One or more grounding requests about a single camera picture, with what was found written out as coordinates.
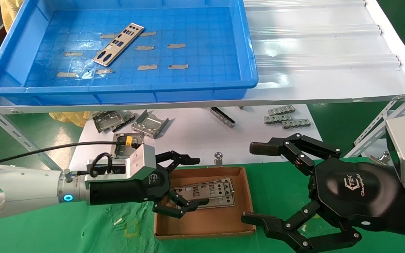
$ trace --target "cardboard box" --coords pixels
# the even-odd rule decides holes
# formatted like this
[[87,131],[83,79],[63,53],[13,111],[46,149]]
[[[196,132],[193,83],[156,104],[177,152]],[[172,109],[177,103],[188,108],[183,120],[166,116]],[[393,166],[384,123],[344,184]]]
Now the cardboard box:
[[158,240],[183,238],[232,237],[251,235],[256,226],[240,220],[242,212],[252,212],[246,170],[243,167],[179,169],[170,175],[171,187],[186,186],[218,178],[230,177],[234,188],[235,206],[208,208],[188,212],[182,218],[157,214],[154,236]]

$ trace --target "logo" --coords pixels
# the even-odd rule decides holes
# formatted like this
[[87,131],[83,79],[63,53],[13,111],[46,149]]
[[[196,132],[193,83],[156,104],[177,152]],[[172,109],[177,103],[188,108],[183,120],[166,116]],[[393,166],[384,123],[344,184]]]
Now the logo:
[[149,175],[149,177],[148,177],[148,184],[151,184],[151,182],[156,182],[157,181],[157,179],[158,179],[158,177],[157,177],[157,174],[150,174]]
[[356,174],[355,178],[353,178],[353,176],[346,175],[346,177],[343,180],[345,182],[345,187],[346,188],[348,188],[350,190],[355,190],[355,189],[361,188],[360,195],[362,197],[365,196],[364,180],[359,174]]
[[346,176],[347,177],[344,178],[346,188],[348,188],[350,190],[355,190],[355,189],[358,189],[360,187],[359,186],[359,180],[357,178],[354,181],[354,179],[352,179],[352,176],[348,176],[348,175],[346,175]]

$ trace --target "metal shelf frame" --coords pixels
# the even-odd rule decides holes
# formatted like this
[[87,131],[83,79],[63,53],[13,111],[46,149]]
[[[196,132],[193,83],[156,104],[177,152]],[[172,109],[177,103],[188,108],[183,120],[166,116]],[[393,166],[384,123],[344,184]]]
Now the metal shelf frame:
[[[347,157],[358,156],[384,134],[387,111],[396,101],[405,101],[405,46],[376,0],[244,2],[259,72],[259,84],[244,99],[22,106],[0,98],[0,126],[30,151],[38,147],[5,115],[390,101],[357,138]],[[404,115],[405,102],[388,117]],[[50,169],[61,169],[46,154],[38,156]]]

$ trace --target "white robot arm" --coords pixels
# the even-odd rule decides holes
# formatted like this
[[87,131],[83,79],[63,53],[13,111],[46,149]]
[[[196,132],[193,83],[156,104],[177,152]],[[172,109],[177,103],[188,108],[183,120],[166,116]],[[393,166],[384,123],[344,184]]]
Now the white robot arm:
[[[88,205],[154,201],[153,211],[181,218],[208,200],[187,201],[170,190],[169,173],[179,164],[197,164],[174,151],[156,155],[154,147],[142,144],[125,160],[97,161],[88,171],[50,171],[0,165],[0,218],[58,205],[86,201]],[[167,168],[158,163],[173,160]],[[162,206],[165,196],[182,208]]]

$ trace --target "robotic arm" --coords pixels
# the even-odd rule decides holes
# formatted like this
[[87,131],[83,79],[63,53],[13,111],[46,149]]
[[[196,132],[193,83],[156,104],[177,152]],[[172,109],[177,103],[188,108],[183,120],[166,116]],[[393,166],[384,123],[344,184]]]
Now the robotic arm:
[[[159,163],[172,160],[166,168]],[[88,171],[47,171],[0,165],[0,218],[59,203],[85,201],[88,205],[153,201],[153,211],[181,218],[209,200],[187,201],[170,190],[169,174],[179,165],[198,164],[174,151],[155,155],[142,144],[129,159],[111,164],[94,162]],[[180,209],[161,205],[169,197]]]
[[[354,246],[368,231],[405,234],[405,119],[387,121],[389,149],[395,167],[339,160],[340,149],[301,134],[253,142],[250,153],[283,155],[309,176],[311,202],[286,221],[275,216],[244,212],[241,220],[263,228],[265,235],[282,240],[296,252],[324,252]],[[302,151],[324,159],[315,163]],[[340,231],[306,238],[298,229],[318,214]]]

